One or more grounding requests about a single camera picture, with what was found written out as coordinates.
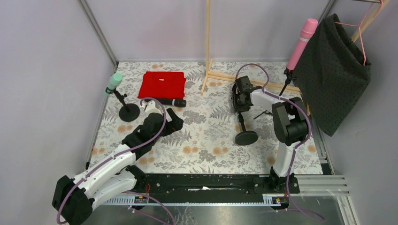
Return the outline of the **pink microphone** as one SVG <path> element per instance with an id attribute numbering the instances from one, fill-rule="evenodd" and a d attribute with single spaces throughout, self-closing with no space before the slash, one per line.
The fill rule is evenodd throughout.
<path id="1" fill-rule="evenodd" d="M 307 43 L 314 35 L 316 28 L 318 26 L 318 20 L 313 18 L 308 18 L 305 24 L 303 25 L 299 39 L 294 47 L 292 55 L 287 63 L 286 68 L 290 71 L 294 70 L 296 67 Z"/>

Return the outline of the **mint green microphone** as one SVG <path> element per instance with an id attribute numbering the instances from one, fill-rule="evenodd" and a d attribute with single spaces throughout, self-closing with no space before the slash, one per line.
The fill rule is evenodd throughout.
<path id="1" fill-rule="evenodd" d="M 116 90 L 117 86 L 121 84 L 122 78 L 123 78 L 122 74 L 114 73 L 109 79 L 108 85 L 104 92 L 104 96 L 107 97 L 110 94 L 112 94 Z"/>

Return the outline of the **black tripod mic stand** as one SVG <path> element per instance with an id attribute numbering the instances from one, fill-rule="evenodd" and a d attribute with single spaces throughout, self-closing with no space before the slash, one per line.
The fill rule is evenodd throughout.
<path id="1" fill-rule="evenodd" d="M 286 90 L 286 87 L 287 87 L 287 86 L 292 82 L 292 80 L 293 80 L 292 70 L 289 70 L 288 68 L 286 68 L 286 69 L 284 70 L 283 73 L 286 75 L 286 79 L 285 79 L 285 82 L 284 82 L 284 86 L 283 86 L 283 88 L 281 89 L 281 91 L 280 91 L 280 93 L 279 93 L 279 96 L 281 96 L 281 95 L 284 93 L 284 91 Z M 270 112 L 270 111 L 268 111 L 268 110 L 265 110 L 265 111 L 263 111 L 262 113 L 260 113 L 259 115 L 257 115 L 256 117 L 254 117 L 254 120 L 257 119 L 258 117 L 262 116 L 263 114 L 272 115 L 272 112 Z"/>

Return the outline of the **round-base mic stand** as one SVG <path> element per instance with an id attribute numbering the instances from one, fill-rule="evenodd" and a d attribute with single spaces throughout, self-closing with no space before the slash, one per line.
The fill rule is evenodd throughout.
<path id="1" fill-rule="evenodd" d="M 237 119 L 242 131 L 235 136 L 235 144 L 239 146 L 247 146 L 255 143 L 258 140 L 259 136 L 255 131 L 246 130 L 244 117 L 241 112 L 237 113 Z"/>
<path id="2" fill-rule="evenodd" d="M 138 118 L 138 116 L 140 114 L 140 109 L 136 104 L 125 103 L 124 99 L 127 97 L 126 94 L 122 95 L 116 89 L 111 90 L 109 88 L 106 88 L 105 93 L 106 94 L 114 94 L 116 96 L 116 98 L 119 100 L 119 102 L 122 104 L 122 107 L 118 113 L 119 118 L 122 121 L 131 122 Z"/>

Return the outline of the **black microphone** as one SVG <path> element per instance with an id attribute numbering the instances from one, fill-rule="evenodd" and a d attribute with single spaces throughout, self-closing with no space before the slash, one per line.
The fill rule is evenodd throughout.
<path id="1" fill-rule="evenodd" d="M 169 105 L 169 106 L 174 106 L 174 107 L 186 107 L 187 102 L 184 99 L 162 99 L 162 98 L 157 98 L 161 104 L 163 105 Z"/>

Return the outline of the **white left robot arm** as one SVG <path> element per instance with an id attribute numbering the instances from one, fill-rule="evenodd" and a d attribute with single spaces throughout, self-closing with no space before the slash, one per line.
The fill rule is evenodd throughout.
<path id="1" fill-rule="evenodd" d="M 108 157 L 73 178 L 61 177 L 52 200 L 57 224 L 81 225 L 103 202 L 133 189 L 138 177 L 127 167 L 148 153 L 160 137 L 181 130 L 183 124 L 183 119 L 170 108 L 152 112 Z"/>

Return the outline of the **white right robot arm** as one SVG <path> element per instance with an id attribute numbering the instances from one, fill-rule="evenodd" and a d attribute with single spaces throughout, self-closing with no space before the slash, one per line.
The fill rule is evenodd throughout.
<path id="1" fill-rule="evenodd" d="M 256 132 L 246 130 L 242 113 L 249 111 L 252 106 L 259 106 L 272 114 L 274 133 L 279 144 L 268 186 L 277 189 L 292 181 L 296 150 L 311 136 L 311 124 L 303 111 L 301 98 L 277 96 L 260 86 L 254 86 L 247 76 L 243 76 L 236 79 L 232 87 L 232 105 L 242 128 L 242 132 L 235 136 L 235 143 L 241 146 L 253 144 L 259 138 Z"/>

